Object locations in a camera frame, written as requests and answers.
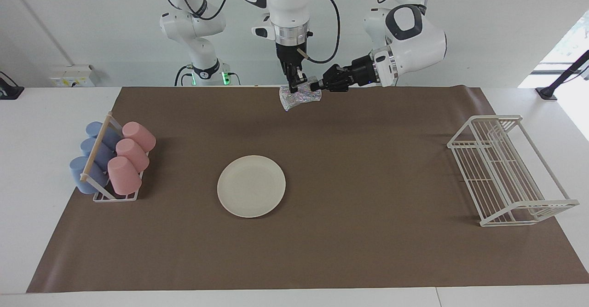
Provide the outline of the crinkled silver foil packet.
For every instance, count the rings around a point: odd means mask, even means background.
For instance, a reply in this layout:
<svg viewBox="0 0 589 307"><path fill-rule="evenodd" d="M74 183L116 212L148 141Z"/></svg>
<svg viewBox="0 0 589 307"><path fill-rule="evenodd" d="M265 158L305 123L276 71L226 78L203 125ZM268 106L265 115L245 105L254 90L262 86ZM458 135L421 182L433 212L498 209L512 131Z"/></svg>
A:
<svg viewBox="0 0 589 307"><path fill-rule="evenodd" d="M317 81L318 79L315 76L310 77L307 82L297 86L297 92L295 93L290 92L288 85L280 86L278 88L278 97L284 110L288 112L288 110L294 108L295 106L308 102L320 101L322 97L322 91L311 91L311 83L315 83Z"/></svg>

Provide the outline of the cream round plate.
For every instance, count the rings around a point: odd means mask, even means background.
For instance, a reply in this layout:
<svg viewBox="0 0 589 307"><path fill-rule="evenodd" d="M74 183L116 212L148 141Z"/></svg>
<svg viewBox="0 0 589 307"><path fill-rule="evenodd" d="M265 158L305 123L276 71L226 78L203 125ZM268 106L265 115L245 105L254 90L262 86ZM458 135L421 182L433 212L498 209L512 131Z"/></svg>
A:
<svg viewBox="0 0 589 307"><path fill-rule="evenodd" d="M265 156L249 155L229 163L217 181L220 204L240 218L269 214L284 198L286 176L278 163Z"/></svg>

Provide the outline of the pink plastic cup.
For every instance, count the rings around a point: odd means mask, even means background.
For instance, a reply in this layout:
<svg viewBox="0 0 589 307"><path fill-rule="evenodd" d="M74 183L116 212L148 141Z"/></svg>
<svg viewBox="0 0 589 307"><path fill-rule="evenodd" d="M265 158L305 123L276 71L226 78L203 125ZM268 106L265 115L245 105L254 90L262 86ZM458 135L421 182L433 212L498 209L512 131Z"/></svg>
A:
<svg viewBox="0 0 589 307"><path fill-rule="evenodd" d="M118 195L131 195L139 190L142 180L130 160L124 156L116 156L107 165L109 178Z"/></svg>
<svg viewBox="0 0 589 307"><path fill-rule="evenodd" d="M118 141L115 151L118 156L127 158L135 167L137 173L145 171L149 166L150 160L147 153L133 139L122 139Z"/></svg>
<svg viewBox="0 0 589 307"><path fill-rule="evenodd" d="M145 153L152 151L156 146L155 136L138 122L127 122L122 127L122 133L126 139L134 140Z"/></svg>

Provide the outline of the brown table mat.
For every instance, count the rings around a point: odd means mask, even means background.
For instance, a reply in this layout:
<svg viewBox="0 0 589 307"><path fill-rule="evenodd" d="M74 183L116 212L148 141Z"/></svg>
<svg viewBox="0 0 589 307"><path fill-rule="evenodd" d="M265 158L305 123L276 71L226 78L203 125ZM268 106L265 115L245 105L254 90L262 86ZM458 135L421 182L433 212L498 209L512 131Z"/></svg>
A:
<svg viewBox="0 0 589 307"><path fill-rule="evenodd" d="M125 87L112 112L157 139L139 197L74 191L29 293L589 283L556 219L478 225L446 147L494 114L477 87L355 88L289 112L269 87ZM286 192L240 218L217 181L249 155Z"/></svg>

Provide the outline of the black table clamp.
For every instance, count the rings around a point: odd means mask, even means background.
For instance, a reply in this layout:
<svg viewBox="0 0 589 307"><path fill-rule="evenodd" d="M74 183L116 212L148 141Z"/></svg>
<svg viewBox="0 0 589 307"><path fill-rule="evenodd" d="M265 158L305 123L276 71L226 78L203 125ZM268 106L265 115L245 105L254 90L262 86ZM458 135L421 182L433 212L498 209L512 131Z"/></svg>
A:
<svg viewBox="0 0 589 307"><path fill-rule="evenodd" d="M0 100L16 100L24 91L10 76L0 70Z"/></svg>

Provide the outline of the white wall power outlet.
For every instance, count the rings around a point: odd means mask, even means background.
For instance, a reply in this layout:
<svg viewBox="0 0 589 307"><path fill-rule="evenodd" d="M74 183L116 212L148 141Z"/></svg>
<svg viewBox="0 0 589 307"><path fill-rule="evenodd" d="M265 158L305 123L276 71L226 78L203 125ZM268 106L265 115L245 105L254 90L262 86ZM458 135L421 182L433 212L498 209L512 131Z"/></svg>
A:
<svg viewBox="0 0 589 307"><path fill-rule="evenodd" d="M96 87L99 79L90 64L54 66L49 79L53 87Z"/></svg>

